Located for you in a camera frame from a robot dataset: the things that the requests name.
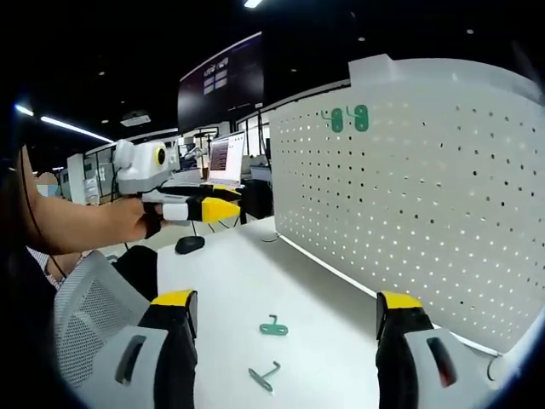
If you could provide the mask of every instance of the fluorescent light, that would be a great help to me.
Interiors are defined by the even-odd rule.
[[[25,115],[30,115],[31,117],[34,116],[34,112],[32,112],[30,109],[25,108],[21,105],[15,105],[15,109],[19,111],[20,113],[24,113]]]
[[[111,139],[105,138],[104,136],[94,134],[93,132],[89,132],[88,130],[82,130],[81,128],[78,128],[77,126],[73,126],[73,125],[70,125],[70,124],[65,124],[64,122],[57,121],[56,119],[52,119],[52,118],[49,118],[49,117],[41,117],[40,120],[42,120],[42,121],[44,121],[44,122],[46,122],[48,124],[60,126],[61,128],[66,128],[67,130],[73,130],[75,132],[79,132],[80,134],[92,136],[92,137],[94,137],[96,139],[100,139],[101,141],[104,141],[104,142],[113,143],[113,141]]]
[[[255,9],[257,6],[259,6],[259,4],[261,3],[262,0],[248,0],[244,6],[248,9]]]

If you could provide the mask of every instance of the monitor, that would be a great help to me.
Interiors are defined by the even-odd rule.
[[[178,129],[241,118],[263,103],[261,34],[245,38],[196,67],[180,80]]]
[[[210,143],[209,179],[212,183],[240,184],[244,131],[220,136]]]

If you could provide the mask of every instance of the ceiling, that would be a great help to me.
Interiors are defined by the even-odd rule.
[[[517,40],[538,72],[545,67],[540,17],[529,8],[537,6],[524,2],[263,0],[253,10],[243,2],[117,2],[115,9],[93,2],[72,10],[47,3],[21,10],[27,41],[12,45],[23,89],[17,101],[36,115],[16,120],[33,167],[62,166],[103,143],[36,117],[113,140],[175,128],[180,77],[258,31],[266,104],[346,79],[348,61],[382,53],[477,60],[526,75],[514,57]],[[119,121],[132,111],[146,111],[151,123],[125,128]]]

